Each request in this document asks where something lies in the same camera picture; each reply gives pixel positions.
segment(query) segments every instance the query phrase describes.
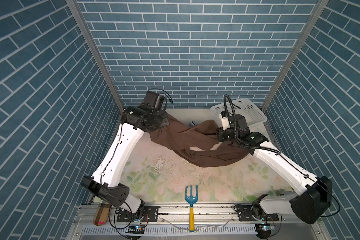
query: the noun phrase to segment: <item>floral tablecloth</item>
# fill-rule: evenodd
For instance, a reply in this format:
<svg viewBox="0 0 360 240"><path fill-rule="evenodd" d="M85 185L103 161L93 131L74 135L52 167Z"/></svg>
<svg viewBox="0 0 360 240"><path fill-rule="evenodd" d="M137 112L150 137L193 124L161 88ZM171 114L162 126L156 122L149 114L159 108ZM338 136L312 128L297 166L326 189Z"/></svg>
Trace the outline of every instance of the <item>floral tablecloth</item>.
<svg viewBox="0 0 360 240"><path fill-rule="evenodd" d="M261 194L292 190L274 170L250 154L229 166L197 167L152 142L147 133L129 157L121 183L146 202L184 202L187 185L198 185L200 202L253 201Z"/></svg>

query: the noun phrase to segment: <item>metal corner post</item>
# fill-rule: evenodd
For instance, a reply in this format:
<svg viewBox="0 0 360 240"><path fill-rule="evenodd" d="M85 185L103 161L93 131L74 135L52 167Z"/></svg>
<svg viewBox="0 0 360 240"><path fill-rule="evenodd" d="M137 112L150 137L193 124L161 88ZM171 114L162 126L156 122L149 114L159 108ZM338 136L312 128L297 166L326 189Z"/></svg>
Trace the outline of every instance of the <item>metal corner post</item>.
<svg viewBox="0 0 360 240"><path fill-rule="evenodd" d="M281 83L283 82L285 76L287 75L289 69L291 68L293 62L295 61L299 51L301 50L302 46L304 45L305 41L307 40L309 34L311 33L313 27L315 26L317 20L319 19L321 13L325 9L329 0L318 0L315 7L312 9L312 13L308 18L307 23L301 30L301 33L296 40L295 45L293 46L290 54L288 55L287 59L285 60L284 65L281 67L281 70L276 77L273 86L269 90L268 95L265 97L263 104L261 105L260 109L265 112L268 105L271 103L273 96L276 94L277 90L279 89Z"/></svg>
<svg viewBox="0 0 360 240"><path fill-rule="evenodd" d="M73 18L76 20L76 23L79 26L81 33L83 34L83 37L90 51L92 52L92 55L97 63L97 66L101 71L101 74L104 76L104 80L106 81L106 84L108 85L108 88L113 98L115 99L115 102L119 107L120 112L122 113L124 111L123 103L121 102L119 94L116 91L115 85L113 84L112 78L106 68L106 65L100 55L100 52L97 49L96 43L91 35L88 25L84 19L84 15L82 14L79 4L77 3L77 0L66 0L66 2L68 4L69 9L72 12Z"/></svg>

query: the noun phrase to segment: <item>garden fork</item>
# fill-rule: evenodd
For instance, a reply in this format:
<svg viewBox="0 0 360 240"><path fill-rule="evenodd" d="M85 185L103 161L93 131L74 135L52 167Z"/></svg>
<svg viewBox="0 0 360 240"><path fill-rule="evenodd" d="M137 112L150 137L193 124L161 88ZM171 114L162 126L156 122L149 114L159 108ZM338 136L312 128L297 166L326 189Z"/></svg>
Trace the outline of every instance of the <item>garden fork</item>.
<svg viewBox="0 0 360 240"><path fill-rule="evenodd" d="M189 203L191 205L191 207L189 209L189 231L190 232L195 231L195 216L193 215L193 204L195 204L198 200L197 189L198 189L198 185L196 185L196 196L194 197L192 195L192 185L191 185L191 194L188 197L187 196L188 186L185 188L185 200L187 201L187 203Z"/></svg>

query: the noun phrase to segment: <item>blue fork head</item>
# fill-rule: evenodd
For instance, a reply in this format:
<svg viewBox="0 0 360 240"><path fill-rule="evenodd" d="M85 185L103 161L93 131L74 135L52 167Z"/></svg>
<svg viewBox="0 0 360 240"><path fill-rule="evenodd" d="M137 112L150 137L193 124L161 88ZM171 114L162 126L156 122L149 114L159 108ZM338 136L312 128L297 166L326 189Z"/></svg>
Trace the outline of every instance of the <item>blue fork head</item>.
<svg viewBox="0 0 360 240"><path fill-rule="evenodd" d="M198 185L196 185L196 196L192 196L192 185L191 185L191 194L188 197L187 196L187 190L188 190L188 186L185 188L185 200L187 201L187 203L189 203L191 205L191 207L193 207L193 204L195 204L198 200L198 195L197 195L197 190L198 190Z"/></svg>

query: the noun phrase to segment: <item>brick wallpaper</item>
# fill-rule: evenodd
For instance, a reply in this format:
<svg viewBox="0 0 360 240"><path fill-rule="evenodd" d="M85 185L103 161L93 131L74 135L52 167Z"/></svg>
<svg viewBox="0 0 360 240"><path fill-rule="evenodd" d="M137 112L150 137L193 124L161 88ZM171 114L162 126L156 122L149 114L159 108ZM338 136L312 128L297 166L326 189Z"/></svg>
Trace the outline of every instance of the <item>brick wallpaper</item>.
<svg viewBox="0 0 360 240"><path fill-rule="evenodd" d="M0 240L67 236L118 115L65 0L0 0Z"/></svg>
<svg viewBox="0 0 360 240"><path fill-rule="evenodd" d="M169 108L209 108L224 94L261 105L316 0L79 3L126 106L163 88Z"/></svg>
<svg viewBox="0 0 360 240"><path fill-rule="evenodd" d="M360 0L329 1L266 114L282 150L332 180L331 237L360 240Z"/></svg>

